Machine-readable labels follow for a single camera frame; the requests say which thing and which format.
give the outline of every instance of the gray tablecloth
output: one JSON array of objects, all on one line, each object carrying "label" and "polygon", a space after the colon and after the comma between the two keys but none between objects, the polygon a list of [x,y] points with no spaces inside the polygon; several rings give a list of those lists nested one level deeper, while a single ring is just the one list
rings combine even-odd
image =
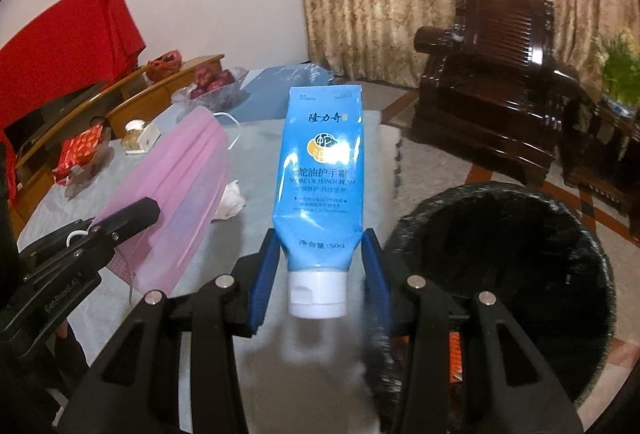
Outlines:
[{"label": "gray tablecloth", "polygon": [[[379,125],[380,115],[366,111],[364,225],[385,240],[394,226],[392,197],[397,131]],[[239,180],[247,205],[210,230],[173,296],[198,290],[233,267],[242,255],[257,252],[271,226],[283,120],[243,124],[242,137],[230,151],[228,180]],[[235,126],[226,127],[229,137]],[[94,216],[114,188],[142,160],[126,156],[113,143],[115,156],[94,183],[74,200],[54,186],[20,234],[21,250],[34,240],[79,218]],[[102,283],[69,317],[89,364],[129,313],[129,287],[106,268]],[[287,312],[284,255],[276,275],[264,325],[251,340],[235,338],[242,400],[252,433],[372,433],[378,421],[364,383],[360,359],[360,311],[364,270],[357,249],[349,275],[348,316],[308,321]],[[180,426],[191,428],[189,387],[190,336],[183,338],[180,363]]]}]

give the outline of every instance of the blue gripper pad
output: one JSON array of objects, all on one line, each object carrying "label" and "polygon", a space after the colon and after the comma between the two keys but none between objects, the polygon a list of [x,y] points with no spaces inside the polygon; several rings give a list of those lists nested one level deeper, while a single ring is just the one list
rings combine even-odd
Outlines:
[{"label": "blue gripper pad", "polygon": [[387,334],[392,331],[391,290],[382,268],[383,252],[372,228],[362,234],[360,243],[367,287],[376,317]]},{"label": "blue gripper pad", "polygon": [[262,262],[249,296],[248,325],[254,335],[264,322],[280,260],[280,241],[273,228],[270,228],[264,237],[259,255]]}]

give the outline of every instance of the green plant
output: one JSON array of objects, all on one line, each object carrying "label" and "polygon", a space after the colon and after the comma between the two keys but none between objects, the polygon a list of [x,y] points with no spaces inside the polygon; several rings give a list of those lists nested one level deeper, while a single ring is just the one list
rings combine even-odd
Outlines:
[{"label": "green plant", "polygon": [[594,40],[596,60],[602,68],[602,87],[629,107],[640,105],[640,46],[631,30]]}]

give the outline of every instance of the red cloth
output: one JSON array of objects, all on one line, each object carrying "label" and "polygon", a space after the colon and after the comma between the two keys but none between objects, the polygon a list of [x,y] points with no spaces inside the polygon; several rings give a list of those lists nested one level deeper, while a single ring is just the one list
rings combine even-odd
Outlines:
[{"label": "red cloth", "polygon": [[65,94],[128,75],[145,48],[124,0],[60,0],[0,49],[0,140],[16,196],[7,125]]}]

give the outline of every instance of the white tissue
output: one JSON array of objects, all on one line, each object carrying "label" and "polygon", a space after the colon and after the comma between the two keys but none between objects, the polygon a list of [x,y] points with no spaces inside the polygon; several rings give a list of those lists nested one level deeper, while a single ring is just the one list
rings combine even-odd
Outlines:
[{"label": "white tissue", "polygon": [[238,180],[228,183],[225,187],[225,192],[222,194],[218,210],[216,210],[213,218],[222,220],[232,218],[240,213],[240,210],[246,205],[246,199],[240,194],[240,187],[238,186]]}]

